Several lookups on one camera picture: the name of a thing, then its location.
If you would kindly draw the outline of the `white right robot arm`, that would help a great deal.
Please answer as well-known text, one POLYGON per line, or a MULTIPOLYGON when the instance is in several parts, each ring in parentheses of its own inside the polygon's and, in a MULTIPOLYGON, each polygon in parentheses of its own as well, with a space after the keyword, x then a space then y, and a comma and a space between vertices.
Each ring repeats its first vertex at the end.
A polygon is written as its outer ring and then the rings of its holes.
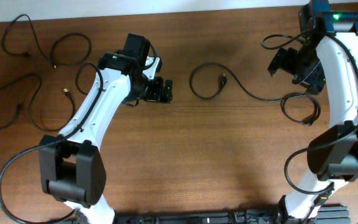
POLYGON ((358 13, 334 11, 327 1, 310 1, 299 12, 302 48, 277 47, 268 66, 293 75, 307 95, 326 89, 329 128, 305 149, 308 170, 276 212, 263 214, 272 223, 349 223, 340 208, 327 208, 333 193, 358 179, 358 13))

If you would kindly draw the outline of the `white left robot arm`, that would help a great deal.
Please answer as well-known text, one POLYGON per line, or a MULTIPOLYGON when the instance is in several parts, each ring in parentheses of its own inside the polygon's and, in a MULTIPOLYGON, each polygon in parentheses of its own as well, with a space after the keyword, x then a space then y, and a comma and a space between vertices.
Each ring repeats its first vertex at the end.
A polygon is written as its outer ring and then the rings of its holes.
POLYGON ((45 135, 39 150, 44 193, 79 211, 85 223, 113 223, 115 211, 103 195, 106 170, 100 155, 103 137, 118 107, 140 100, 169 103, 171 80, 156 74, 162 67, 145 37, 129 34, 122 50, 108 52, 98 61, 93 86, 84 102, 59 131, 45 135))

